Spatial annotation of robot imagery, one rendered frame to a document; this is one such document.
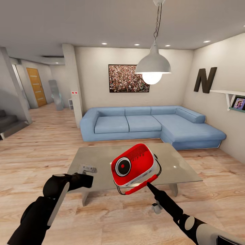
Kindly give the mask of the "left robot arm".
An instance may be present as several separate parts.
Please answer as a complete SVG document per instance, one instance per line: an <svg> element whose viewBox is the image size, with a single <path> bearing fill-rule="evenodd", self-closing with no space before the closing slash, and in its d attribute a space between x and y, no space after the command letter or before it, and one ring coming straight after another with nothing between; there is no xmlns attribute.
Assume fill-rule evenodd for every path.
<svg viewBox="0 0 245 245"><path fill-rule="evenodd" d="M74 175L54 174L43 187L43 195L31 203L21 217L21 225L15 230L8 245L42 245L46 231L50 229L66 193L80 187L92 187L97 168L82 164Z"/></svg>

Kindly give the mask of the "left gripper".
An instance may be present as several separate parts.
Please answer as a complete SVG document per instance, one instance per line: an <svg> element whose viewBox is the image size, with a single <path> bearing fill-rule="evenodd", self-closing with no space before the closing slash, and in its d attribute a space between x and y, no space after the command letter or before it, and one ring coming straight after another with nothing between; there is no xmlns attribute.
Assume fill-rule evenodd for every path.
<svg viewBox="0 0 245 245"><path fill-rule="evenodd" d="M82 175L82 174L78 174L78 173L75 173L74 176L76 176L78 179L78 185L75 189L78 189L80 187L87 187L87 188L92 187L92 182L93 182L93 178L94 178L93 176Z"/></svg>

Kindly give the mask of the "radio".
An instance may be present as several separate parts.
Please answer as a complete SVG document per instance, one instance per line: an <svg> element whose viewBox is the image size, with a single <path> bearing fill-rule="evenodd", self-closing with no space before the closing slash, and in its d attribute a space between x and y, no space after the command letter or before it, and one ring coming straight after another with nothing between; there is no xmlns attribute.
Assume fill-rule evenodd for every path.
<svg viewBox="0 0 245 245"><path fill-rule="evenodd" d="M118 156L111 164L114 183L117 185L118 192L121 195L130 195L147 185L147 182L151 183L160 175L162 168L157 161L158 157L152 153L152 151L143 143L136 144L120 156ZM135 182L139 181L143 177L152 173L157 163L160 166L158 174L152 176L147 181L139 184L130 191L122 194L119 186L128 187Z"/></svg>

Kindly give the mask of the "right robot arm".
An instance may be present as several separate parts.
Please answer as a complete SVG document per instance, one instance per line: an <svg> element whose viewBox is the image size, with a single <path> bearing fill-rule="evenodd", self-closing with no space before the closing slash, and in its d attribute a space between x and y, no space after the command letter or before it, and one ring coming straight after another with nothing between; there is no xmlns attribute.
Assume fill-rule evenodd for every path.
<svg viewBox="0 0 245 245"><path fill-rule="evenodd" d="M183 214L183 209L165 191L160 191L149 182L147 185L155 195L156 203L152 204L154 212L160 214L164 208L182 232L196 245L245 245L244 239L211 226L194 216Z"/></svg>

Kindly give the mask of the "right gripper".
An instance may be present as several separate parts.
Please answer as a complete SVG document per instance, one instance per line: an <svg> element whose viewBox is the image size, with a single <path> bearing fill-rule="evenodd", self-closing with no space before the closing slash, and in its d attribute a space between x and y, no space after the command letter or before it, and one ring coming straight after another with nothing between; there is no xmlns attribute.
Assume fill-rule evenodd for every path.
<svg viewBox="0 0 245 245"><path fill-rule="evenodd" d="M175 208L175 202L167 195L165 191L160 191L151 183L147 182L147 185L155 195L155 200L160 202L160 205L168 212L171 213Z"/></svg>

